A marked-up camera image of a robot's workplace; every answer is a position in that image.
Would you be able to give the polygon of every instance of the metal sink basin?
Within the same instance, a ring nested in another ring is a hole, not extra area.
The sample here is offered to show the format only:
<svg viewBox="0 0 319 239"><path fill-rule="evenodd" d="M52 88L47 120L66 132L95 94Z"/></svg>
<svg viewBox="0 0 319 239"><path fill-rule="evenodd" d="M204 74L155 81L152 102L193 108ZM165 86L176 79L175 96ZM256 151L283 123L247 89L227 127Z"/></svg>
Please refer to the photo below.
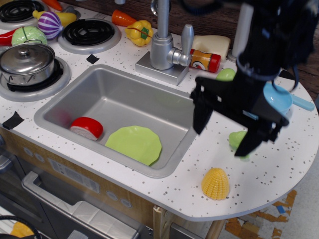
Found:
<svg viewBox="0 0 319 239"><path fill-rule="evenodd" d="M188 93L131 75L106 65L96 65L39 109L35 123L88 149L147 176L170 175L196 137L192 128L193 102ZM97 141L70 131L78 117L99 121L104 133ZM110 134L138 125L159 136L162 150L146 166L105 146Z"/></svg>

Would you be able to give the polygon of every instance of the floor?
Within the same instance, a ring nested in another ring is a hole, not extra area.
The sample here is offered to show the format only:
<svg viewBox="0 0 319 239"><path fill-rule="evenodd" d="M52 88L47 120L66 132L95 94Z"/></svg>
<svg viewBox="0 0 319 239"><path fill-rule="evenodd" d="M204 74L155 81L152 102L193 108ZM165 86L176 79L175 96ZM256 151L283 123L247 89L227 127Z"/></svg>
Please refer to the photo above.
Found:
<svg viewBox="0 0 319 239"><path fill-rule="evenodd" d="M218 239L308 239L319 234L319 150L308 173L285 198L226 220Z"/></svg>

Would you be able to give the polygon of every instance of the toy ketchup bottle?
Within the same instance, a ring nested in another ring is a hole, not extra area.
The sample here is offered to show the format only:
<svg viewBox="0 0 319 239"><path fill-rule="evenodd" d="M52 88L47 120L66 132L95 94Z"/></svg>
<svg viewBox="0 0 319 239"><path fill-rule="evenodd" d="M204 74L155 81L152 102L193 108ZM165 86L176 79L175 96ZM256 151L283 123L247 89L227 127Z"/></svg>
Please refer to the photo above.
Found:
<svg viewBox="0 0 319 239"><path fill-rule="evenodd" d="M191 49L190 54L192 55L190 66L209 71L217 72L221 56L213 53L205 53L198 50Z"/></svg>

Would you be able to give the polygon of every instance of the cooking pot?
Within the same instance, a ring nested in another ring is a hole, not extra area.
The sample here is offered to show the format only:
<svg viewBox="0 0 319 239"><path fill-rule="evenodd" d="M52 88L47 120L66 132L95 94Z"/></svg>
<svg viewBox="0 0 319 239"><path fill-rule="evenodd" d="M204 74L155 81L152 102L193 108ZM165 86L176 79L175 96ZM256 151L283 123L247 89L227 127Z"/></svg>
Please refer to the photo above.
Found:
<svg viewBox="0 0 319 239"><path fill-rule="evenodd" d="M54 51L42 43L23 43L0 54L0 71L11 85L34 85L51 76Z"/></svg>

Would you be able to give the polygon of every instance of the dark wooden backsplash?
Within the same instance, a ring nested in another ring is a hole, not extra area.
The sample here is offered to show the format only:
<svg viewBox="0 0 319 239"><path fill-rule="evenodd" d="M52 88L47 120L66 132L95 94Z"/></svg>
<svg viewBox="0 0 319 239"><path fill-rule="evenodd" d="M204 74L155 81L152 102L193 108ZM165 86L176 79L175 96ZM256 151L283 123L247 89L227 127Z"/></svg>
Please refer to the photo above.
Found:
<svg viewBox="0 0 319 239"><path fill-rule="evenodd" d="M157 17L151 11L151 0L126 0L124 5L117 5L114 0L62 0L62 2L77 5L86 9L112 15L118 9L137 20L148 20L152 27L157 28ZM205 0L196 0L198 5ZM186 13L177 3L171 0L171 11L169 13L169 31L181 34L185 24L192 24L195 35L223 35L231 39L231 47L236 33L237 20L240 6L228 5L220 10L205 16L193 16ZM299 66L300 82L307 89L313 100L319 93L319 27L317 27L314 37L315 50L308 59L307 64Z"/></svg>

